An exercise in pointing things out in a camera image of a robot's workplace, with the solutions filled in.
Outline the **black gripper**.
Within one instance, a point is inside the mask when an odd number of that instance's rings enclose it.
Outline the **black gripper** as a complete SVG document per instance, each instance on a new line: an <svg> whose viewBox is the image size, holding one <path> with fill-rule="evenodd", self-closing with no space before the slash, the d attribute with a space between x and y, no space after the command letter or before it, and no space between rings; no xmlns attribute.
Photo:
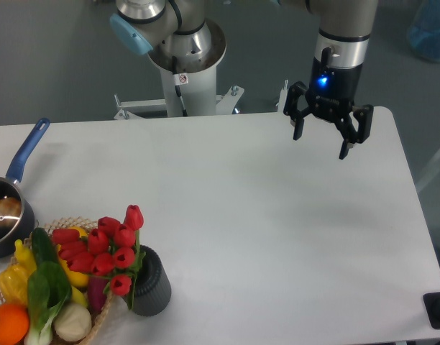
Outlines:
<svg viewBox="0 0 440 345"><path fill-rule="evenodd" d="M362 72L362 65L352 68L335 68L313 59L309 88L301 81L289 89L283 113L294 126L293 140L303 134L305 117L309 114L333 123L343 137L339 159L343 160L356 144L369 136L374 107L370 104L355 106L354 97ZM300 97L308 106L298 108Z"/></svg>

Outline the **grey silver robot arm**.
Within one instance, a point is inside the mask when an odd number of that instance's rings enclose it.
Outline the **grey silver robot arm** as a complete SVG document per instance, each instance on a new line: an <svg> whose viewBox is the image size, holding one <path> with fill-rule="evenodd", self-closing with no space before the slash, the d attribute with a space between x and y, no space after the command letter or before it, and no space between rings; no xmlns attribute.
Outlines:
<svg viewBox="0 0 440 345"><path fill-rule="evenodd" d="M320 19L309 84L294 83L283 112L293 138L313 115L335 125L342 136L340 158L370 135L373 107L356 106L362 64L372 31L376 1L295 1ZM202 1L118 1L110 26L136 55L148 55L160 69L170 117L214 115L216 67L226 51L221 28L205 15Z"/></svg>

